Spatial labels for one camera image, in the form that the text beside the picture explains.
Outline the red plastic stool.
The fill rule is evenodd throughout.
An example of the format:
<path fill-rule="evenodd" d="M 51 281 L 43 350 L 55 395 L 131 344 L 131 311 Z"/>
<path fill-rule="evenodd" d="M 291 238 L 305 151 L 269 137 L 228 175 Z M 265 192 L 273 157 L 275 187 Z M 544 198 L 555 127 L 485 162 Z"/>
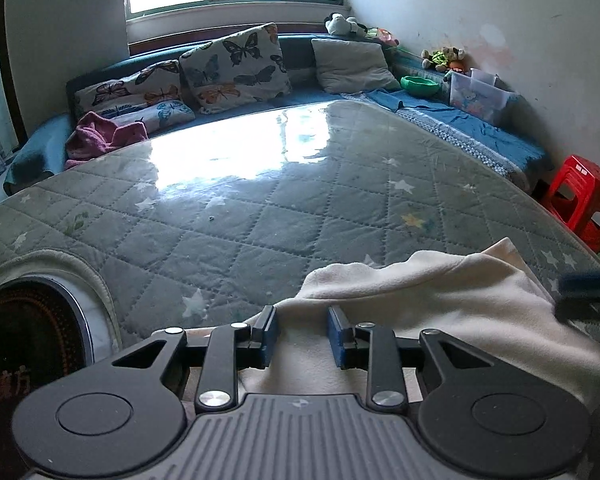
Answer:
<path fill-rule="evenodd" d="M 600 250 L 600 166 L 595 162 L 569 155 L 542 205 L 593 252 Z"/>

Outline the plain grey pillow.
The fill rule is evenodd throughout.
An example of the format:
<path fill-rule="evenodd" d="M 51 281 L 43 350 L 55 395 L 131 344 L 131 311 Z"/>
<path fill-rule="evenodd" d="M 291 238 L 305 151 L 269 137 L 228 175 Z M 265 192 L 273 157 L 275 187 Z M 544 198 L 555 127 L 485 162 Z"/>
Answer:
<path fill-rule="evenodd" d="M 379 44 L 362 41 L 312 39 L 316 79 L 327 93 L 398 90 Z"/>

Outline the round black induction cooktop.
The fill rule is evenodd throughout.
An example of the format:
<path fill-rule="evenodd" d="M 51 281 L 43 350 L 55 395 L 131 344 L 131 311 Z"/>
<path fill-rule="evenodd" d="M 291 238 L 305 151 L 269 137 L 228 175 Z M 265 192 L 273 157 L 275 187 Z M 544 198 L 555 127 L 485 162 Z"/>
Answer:
<path fill-rule="evenodd" d="M 12 413 L 29 393 L 94 362 L 76 298 L 49 278 L 0 285 L 0 479 L 24 466 L 12 443 Z"/>

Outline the small butterfly print pillow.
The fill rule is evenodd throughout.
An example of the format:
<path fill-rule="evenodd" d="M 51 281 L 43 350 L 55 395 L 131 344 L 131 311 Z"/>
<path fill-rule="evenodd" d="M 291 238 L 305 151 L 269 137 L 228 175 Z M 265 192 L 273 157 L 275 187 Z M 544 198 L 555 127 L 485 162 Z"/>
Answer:
<path fill-rule="evenodd" d="M 76 118 L 94 112 L 117 126 L 142 122 L 148 136 L 192 122 L 196 116 L 182 97 L 178 60 L 150 64 L 138 72 L 74 92 Z"/>

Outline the green plastic bowl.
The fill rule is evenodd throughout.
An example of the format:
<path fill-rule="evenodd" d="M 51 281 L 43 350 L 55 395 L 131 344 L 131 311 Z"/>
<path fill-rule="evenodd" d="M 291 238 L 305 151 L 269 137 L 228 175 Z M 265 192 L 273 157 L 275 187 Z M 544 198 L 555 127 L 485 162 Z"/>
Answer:
<path fill-rule="evenodd" d="M 437 81 L 419 76 L 403 76 L 400 85 L 407 94 L 419 99 L 432 98 L 440 90 Z"/>

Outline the pink crumpled cloth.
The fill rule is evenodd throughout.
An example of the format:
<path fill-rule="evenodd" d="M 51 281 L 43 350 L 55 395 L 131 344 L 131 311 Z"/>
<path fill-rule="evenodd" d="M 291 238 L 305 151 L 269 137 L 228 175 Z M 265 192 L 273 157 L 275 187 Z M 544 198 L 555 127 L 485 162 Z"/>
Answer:
<path fill-rule="evenodd" d="M 142 122 L 118 126 L 110 119 L 88 112 L 78 121 L 66 141 L 65 169 L 147 139 L 148 133 Z"/>

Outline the panda plush toy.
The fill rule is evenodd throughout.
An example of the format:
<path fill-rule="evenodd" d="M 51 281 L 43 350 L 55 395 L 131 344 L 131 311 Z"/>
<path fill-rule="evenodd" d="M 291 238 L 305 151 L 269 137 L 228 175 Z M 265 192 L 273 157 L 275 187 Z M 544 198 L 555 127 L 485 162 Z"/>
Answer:
<path fill-rule="evenodd" d="M 368 32 L 368 28 L 360 24 L 353 16 L 345 18 L 342 14 L 336 12 L 326 16 L 324 25 L 329 35 L 342 38 L 364 38 Z"/>

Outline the colourful plush toys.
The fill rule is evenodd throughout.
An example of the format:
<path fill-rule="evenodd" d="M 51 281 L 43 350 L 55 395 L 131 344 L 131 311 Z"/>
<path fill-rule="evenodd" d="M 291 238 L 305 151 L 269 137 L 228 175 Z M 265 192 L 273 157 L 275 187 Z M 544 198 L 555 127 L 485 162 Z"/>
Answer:
<path fill-rule="evenodd" d="M 432 52 L 422 50 L 422 68 L 435 70 L 438 73 L 452 70 L 455 73 L 464 74 L 466 72 L 465 55 L 466 52 L 463 49 L 456 47 L 443 47 Z"/>

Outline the large butterfly print pillow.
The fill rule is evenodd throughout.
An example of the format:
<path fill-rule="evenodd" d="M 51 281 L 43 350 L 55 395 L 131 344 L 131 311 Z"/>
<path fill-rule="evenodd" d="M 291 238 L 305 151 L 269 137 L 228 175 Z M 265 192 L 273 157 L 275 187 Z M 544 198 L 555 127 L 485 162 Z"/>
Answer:
<path fill-rule="evenodd" d="M 180 56 L 189 92 L 202 114 L 286 96 L 292 85 L 274 23 L 193 47 Z"/>

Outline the clear plastic storage box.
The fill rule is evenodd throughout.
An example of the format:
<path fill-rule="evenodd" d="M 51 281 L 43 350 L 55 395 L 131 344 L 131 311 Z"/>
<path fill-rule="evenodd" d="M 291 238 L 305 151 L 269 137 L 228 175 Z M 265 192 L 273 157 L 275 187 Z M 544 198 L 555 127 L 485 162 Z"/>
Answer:
<path fill-rule="evenodd" d="M 520 100 L 516 92 L 502 90 L 494 84 L 469 77 L 452 70 L 450 78 L 450 104 L 492 126 L 501 127 Z"/>

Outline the cream sweater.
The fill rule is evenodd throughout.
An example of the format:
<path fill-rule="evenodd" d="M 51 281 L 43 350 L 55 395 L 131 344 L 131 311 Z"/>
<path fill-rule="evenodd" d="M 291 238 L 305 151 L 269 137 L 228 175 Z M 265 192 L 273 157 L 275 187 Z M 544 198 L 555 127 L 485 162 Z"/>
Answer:
<path fill-rule="evenodd" d="M 354 262 L 312 271 L 296 296 L 276 304 L 271 365 L 240 372 L 239 393 L 363 394 L 362 370 L 334 362 L 326 335 L 332 304 L 351 322 L 399 337 L 436 328 L 565 389 L 589 410 L 600 403 L 600 344 L 556 320 L 553 298 L 509 238 L 468 256 L 421 250 L 381 269 Z"/>

